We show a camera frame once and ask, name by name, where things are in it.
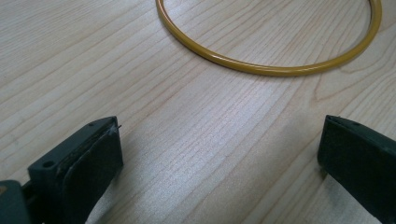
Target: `yellow hose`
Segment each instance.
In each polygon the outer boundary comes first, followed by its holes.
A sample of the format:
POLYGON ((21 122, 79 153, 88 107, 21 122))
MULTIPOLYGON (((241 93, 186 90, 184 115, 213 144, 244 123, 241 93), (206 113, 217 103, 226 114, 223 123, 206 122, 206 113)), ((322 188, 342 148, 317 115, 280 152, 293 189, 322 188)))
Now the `yellow hose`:
POLYGON ((202 47, 201 45, 190 39, 188 36, 183 34, 183 32, 181 32, 175 26, 175 24, 169 18, 169 15, 166 13, 165 7, 163 5, 163 0, 156 0, 158 14, 166 28, 170 31, 172 35, 177 38, 178 41, 180 41, 190 50, 194 51, 195 53, 201 55, 202 57, 208 59, 213 63, 218 63, 220 65, 232 68, 237 71, 273 77, 297 77, 320 73, 347 63, 357 57, 360 53, 367 49, 367 47, 373 41, 382 20, 381 0, 369 0, 369 2, 371 6, 371 21, 369 30, 363 40, 353 49, 350 49, 346 53, 324 63, 314 63, 296 67, 277 67, 259 65, 254 63, 244 63, 202 47))

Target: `light wood surface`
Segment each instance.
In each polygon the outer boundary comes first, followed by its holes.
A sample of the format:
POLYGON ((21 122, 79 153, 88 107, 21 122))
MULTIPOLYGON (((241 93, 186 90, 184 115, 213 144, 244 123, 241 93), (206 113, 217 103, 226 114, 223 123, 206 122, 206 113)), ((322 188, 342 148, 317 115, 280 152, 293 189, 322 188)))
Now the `light wood surface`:
MULTIPOLYGON (((309 77, 208 62, 154 0, 0 1, 0 179, 89 121, 118 116, 125 166, 90 223, 377 223, 322 175, 325 115, 396 139, 396 2, 374 43, 309 77)), ((251 63, 334 57, 366 31, 367 0, 165 0, 197 42, 251 63)))

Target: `wooden table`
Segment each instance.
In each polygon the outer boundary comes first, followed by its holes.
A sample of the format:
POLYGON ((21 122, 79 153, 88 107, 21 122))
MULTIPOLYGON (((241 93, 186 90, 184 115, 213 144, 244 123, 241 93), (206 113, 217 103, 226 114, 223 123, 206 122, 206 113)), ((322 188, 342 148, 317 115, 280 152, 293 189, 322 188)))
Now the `wooden table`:
MULTIPOLYGON (((0 2, 0 178, 118 116, 124 168, 90 223, 377 223, 317 163, 325 115, 396 138, 396 2, 373 44, 309 77, 202 59, 154 0, 0 2)), ((356 44, 367 0, 165 0, 198 43, 250 63, 322 62, 356 44)))

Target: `table surface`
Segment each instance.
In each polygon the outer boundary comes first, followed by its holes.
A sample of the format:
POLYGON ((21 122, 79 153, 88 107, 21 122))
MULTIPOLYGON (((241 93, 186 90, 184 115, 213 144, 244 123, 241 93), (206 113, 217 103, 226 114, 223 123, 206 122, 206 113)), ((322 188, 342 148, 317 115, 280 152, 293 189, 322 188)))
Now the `table surface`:
MULTIPOLYGON (((367 0, 165 0, 198 43, 250 63, 323 62, 354 46, 367 0)), ((396 138, 396 1, 372 45, 308 77, 202 59, 154 0, 0 2, 0 179, 85 123, 117 116, 124 168, 89 223, 377 223, 317 163, 325 115, 396 138)))

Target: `screw hole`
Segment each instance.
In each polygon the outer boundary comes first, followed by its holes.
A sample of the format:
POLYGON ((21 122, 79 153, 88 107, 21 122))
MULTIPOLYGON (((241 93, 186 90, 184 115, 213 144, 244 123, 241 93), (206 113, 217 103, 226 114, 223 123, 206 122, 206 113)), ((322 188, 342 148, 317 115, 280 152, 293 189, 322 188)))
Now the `screw hole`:
POLYGON ((46 162, 43 163, 43 167, 44 168, 50 168, 54 164, 55 164, 55 162, 53 162, 53 161, 46 161, 46 162))

